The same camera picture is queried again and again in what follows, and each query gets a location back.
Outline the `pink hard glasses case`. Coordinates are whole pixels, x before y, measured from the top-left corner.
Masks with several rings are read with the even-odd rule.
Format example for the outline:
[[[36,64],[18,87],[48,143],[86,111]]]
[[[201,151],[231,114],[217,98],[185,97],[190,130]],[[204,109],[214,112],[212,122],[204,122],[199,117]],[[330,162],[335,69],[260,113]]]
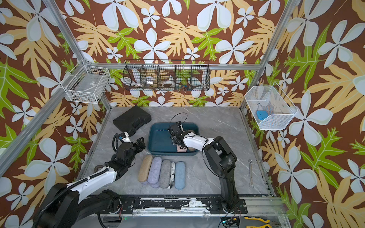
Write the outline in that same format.
[[[176,146],[177,147],[177,152],[178,153],[186,153],[187,152],[187,147],[186,146],[184,146],[184,145],[177,145]]]

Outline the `lilac fabric glasses case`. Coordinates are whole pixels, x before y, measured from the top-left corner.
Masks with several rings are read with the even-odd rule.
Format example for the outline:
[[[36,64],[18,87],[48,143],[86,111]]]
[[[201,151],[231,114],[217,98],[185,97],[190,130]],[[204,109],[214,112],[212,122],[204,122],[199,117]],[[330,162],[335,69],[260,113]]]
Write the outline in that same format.
[[[161,167],[162,167],[162,158],[155,157],[152,160],[149,170],[149,175],[147,178],[147,182],[149,184],[156,185],[159,182]]]

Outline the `tan fabric glasses case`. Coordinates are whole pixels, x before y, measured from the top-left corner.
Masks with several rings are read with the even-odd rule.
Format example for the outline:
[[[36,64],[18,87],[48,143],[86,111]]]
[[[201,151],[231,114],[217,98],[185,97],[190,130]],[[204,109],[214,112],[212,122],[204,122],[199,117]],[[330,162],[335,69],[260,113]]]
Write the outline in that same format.
[[[153,156],[152,155],[147,155],[143,159],[140,170],[139,170],[139,174],[138,174],[138,181],[139,182],[143,183],[143,182],[147,181],[152,161],[153,161]]]

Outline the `stained tan glasses case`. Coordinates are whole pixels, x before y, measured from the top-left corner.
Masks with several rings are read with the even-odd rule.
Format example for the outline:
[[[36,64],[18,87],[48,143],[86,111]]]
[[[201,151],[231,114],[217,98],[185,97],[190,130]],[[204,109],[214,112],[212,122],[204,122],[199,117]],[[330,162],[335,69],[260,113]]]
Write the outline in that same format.
[[[187,149],[188,151],[192,152],[192,151],[195,151],[195,148],[193,147],[188,147]]]

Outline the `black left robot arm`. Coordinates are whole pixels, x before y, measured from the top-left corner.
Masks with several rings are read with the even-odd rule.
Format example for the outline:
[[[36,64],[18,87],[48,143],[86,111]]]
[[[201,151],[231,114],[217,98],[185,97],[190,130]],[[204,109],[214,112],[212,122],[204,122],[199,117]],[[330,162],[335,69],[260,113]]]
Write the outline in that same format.
[[[117,193],[110,190],[97,196],[92,196],[92,193],[123,177],[135,156],[145,149],[145,143],[142,137],[131,142],[127,137],[116,136],[121,144],[101,170],[79,181],[51,188],[33,218],[34,228],[70,228],[92,214],[117,211],[120,204]]]

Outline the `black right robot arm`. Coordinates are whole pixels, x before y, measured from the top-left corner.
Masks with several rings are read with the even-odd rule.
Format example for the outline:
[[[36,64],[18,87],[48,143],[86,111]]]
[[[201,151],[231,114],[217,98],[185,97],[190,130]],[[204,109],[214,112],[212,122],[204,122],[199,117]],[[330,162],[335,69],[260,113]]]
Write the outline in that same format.
[[[206,138],[191,130],[184,130],[181,122],[173,123],[168,131],[172,141],[183,149],[194,148],[201,151],[208,169],[220,180],[220,195],[206,197],[209,211],[219,213],[247,213],[244,199],[239,197],[235,186],[234,172],[237,157],[227,142],[221,137]]]

